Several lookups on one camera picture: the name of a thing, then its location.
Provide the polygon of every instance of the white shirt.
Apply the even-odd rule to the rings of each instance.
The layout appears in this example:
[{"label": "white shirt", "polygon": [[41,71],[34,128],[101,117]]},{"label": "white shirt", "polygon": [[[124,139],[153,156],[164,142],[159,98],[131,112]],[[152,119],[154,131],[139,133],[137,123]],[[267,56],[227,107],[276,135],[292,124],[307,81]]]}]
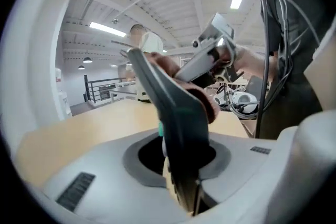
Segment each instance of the white shirt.
[{"label": "white shirt", "polygon": [[[151,52],[158,52],[160,54],[163,54],[163,43],[160,37],[158,35],[147,32],[141,37],[139,48],[142,52],[148,52],[149,54]],[[136,98],[140,100],[148,100],[149,97],[145,93],[145,90],[143,86],[140,84],[139,80],[137,79],[136,82]]]}]

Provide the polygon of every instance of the white wall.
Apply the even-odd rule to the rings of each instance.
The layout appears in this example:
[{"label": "white wall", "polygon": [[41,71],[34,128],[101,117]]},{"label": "white wall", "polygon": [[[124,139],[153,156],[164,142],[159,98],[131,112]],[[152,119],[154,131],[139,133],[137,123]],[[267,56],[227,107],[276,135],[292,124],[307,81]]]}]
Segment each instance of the white wall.
[{"label": "white wall", "polygon": [[62,44],[62,30],[58,34],[57,39],[57,48],[56,48],[56,59],[55,59],[55,67],[63,70],[64,59],[63,59],[63,44]]},{"label": "white wall", "polygon": [[[85,69],[78,70],[80,65],[85,66]],[[118,78],[118,68],[110,67],[109,62],[104,60],[94,60],[92,63],[82,63],[81,60],[65,60],[63,78],[70,106],[84,102],[85,74],[88,75],[88,81]]]},{"label": "white wall", "polygon": [[60,120],[55,54],[68,1],[16,0],[6,22],[0,46],[0,101],[1,128],[11,157],[27,132]]}]

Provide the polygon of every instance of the black shirt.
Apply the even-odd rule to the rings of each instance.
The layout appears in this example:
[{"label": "black shirt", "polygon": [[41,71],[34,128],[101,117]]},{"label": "black shirt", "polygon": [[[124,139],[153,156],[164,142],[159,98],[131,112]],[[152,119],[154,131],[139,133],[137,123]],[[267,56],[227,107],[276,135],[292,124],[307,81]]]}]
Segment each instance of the black shirt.
[{"label": "black shirt", "polygon": [[[278,75],[275,77],[268,96],[271,96],[278,81],[284,75],[285,50],[281,8],[278,0],[268,1],[270,51],[278,52]],[[323,0],[293,0],[306,13],[313,23],[320,39],[324,36],[333,19]],[[261,122],[260,138],[277,139],[280,132],[321,111],[320,103],[306,80],[303,72],[312,62],[318,47],[302,15],[287,2],[289,25],[289,52],[293,60],[293,70],[276,100],[264,113]]]}]

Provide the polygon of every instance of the person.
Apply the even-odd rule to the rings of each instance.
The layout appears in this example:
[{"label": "person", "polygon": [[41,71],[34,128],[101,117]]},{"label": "person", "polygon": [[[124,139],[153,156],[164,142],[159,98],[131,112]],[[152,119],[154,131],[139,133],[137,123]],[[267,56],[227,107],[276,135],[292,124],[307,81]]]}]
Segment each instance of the person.
[{"label": "person", "polygon": [[[146,31],[146,28],[140,24],[135,24],[131,27],[130,39],[131,44],[141,49],[141,51],[145,54],[149,54],[151,52],[163,54],[163,43],[161,38],[153,32]],[[149,97],[138,79],[136,79],[135,86],[137,90],[137,100],[140,102],[150,103]]]},{"label": "person", "polygon": [[[335,4],[331,0],[293,0],[308,16],[321,40],[331,25],[335,15]],[[290,126],[298,125],[306,117],[322,110],[321,105],[305,78],[303,72],[311,63],[318,47],[306,21],[301,14],[288,4],[289,53],[293,69],[273,103],[264,112],[260,138],[277,139],[280,132]],[[275,91],[285,71],[284,27],[279,0],[267,0],[269,21],[269,47],[273,56],[269,59],[268,81],[272,82],[267,97]],[[241,46],[237,47],[238,57],[235,69],[263,77],[264,56]]]}]

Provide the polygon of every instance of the floor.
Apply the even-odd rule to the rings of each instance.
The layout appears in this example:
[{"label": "floor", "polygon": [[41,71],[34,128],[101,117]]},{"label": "floor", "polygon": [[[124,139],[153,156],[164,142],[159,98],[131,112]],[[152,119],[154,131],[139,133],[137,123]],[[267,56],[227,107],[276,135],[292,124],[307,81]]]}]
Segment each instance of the floor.
[{"label": "floor", "polygon": [[249,137],[254,136],[254,131],[256,130],[256,120],[241,120],[240,121]]},{"label": "floor", "polygon": [[100,107],[102,107],[104,105],[107,105],[107,104],[111,104],[111,103],[106,103],[106,104],[103,104],[103,105],[100,105],[100,106],[93,107],[88,102],[86,102],[86,103],[82,103],[82,104],[73,105],[73,106],[70,107],[70,110],[72,112],[72,116],[76,116],[76,115],[88,112],[90,110],[100,108]]}]

